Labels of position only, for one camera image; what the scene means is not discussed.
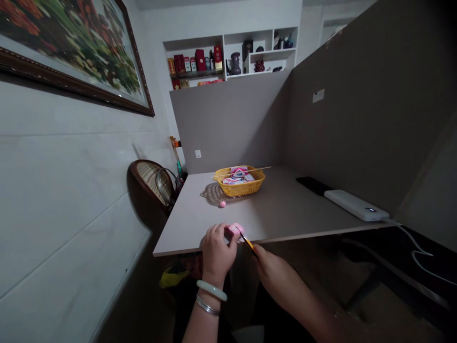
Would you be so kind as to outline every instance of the woman's right hand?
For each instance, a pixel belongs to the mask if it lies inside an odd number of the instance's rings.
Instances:
[[[253,259],[263,286],[279,306],[295,317],[300,312],[298,304],[309,288],[284,259],[258,244],[254,245],[254,250],[258,259]]]

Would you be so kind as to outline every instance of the wall switch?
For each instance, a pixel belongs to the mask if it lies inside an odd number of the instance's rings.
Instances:
[[[325,89],[321,89],[317,93],[313,94],[313,103],[315,103],[319,100],[322,100],[324,98],[324,91],[325,91]]]

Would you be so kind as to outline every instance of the chopstick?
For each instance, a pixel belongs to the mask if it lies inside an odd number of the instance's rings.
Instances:
[[[254,171],[256,171],[256,170],[267,169],[267,168],[271,168],[271,166],[269,166],[269,167],[263,167],[263,168],[257,168],[257,169],[251,169],[251,170],[249,170],[249,171],[244,171],[244,172],[254,172]],[[231,176],[231,175],[233,175],[233,173],[231,173],[231,174],[225,174],[225,175],[217,175],[217,176],[214,175],[214,176],[212,176],[212,178],[221,177],[221,176]]]

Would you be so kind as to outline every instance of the white cable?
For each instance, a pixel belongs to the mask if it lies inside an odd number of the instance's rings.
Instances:
[[[433,276],[435,276],[435,277],[437,277],[437,278],[439,278],[439,279],[441,279],[441,280],[444,280],[444,281],[446,281],[446,282],[449,282],[449,283],[453,284],[454,286],[457,286],[457,283],[454,283],[454,282],[452,282],[452,281],[449,281],[449,280],[447,280],[447,279],[445,279],[445,278],[443,278],[443,277],[441,277],[441,276],[439,276],[439,275],[433,274],[432,272],[429,272],[427,269],[425,269],[424,267],[422,267],[422,265],[421,265],[421,264],[419,263],[419,261],[417,260],[415,254],[416,254],[416,253],[419,253],[419,254],[422,254],[422,255],[425,255],[425,256],[433,256],[433,255],[430,254],[429,252],[426,252],[424,249],[422,249],[422,248],[419,246],[419,244],[416,242],[416,240],[414,239],[414,237],[411,236],[411,234],[410,234],[408,231],[406,231],[403,227],[401,227],[401,224],[400,224],[400,223],[398,223],[398,222],[396,222],[396,221],[394,221],[394,220],[392,220],[392,219],[390,219],[390,218],[383,218],[382,221],[386,222],[387,224],[395,225],[396,227],[400,228],[404,233],[406,233],[406,235],[408,235],[408,237],[409,237],[409,238],[411,239],[411,241],[414,243],[414,245],[416,246],[416,248],[418,248],[418,249],[420,250],[420,251],[413,250],[413,251],[411,252],[411,255],[413,256],[414,262],[416,262],[416,264],[417,264],[420,268],[422,268],[422,269],[423,269],[424,271],[426,271],[427,273],[432,274]]]

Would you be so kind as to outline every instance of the plastic basket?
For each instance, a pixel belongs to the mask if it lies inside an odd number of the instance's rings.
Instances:
[[[255,169],[254,167],[247,166],[248,171]],[[226,185],[222,183],[222,180],[227,178],[227,174],[230,174],[230,168],[224,168],[224,169],[219,169],[214,177],[213,180],[219,182],[219,185],[221,186],[222,190],[226,195],[229,197],[236,197],[236,196],[242,196],[242,195],[248,195],[257,192],[260,189],[260,186],[262,185],[262,182],[265,180],[265,174],[263,173],[262,170],[259,171],[251,171],[250,174],[255,181],[252,182],[247,182],[247,183],[242,183],[238,185]]]

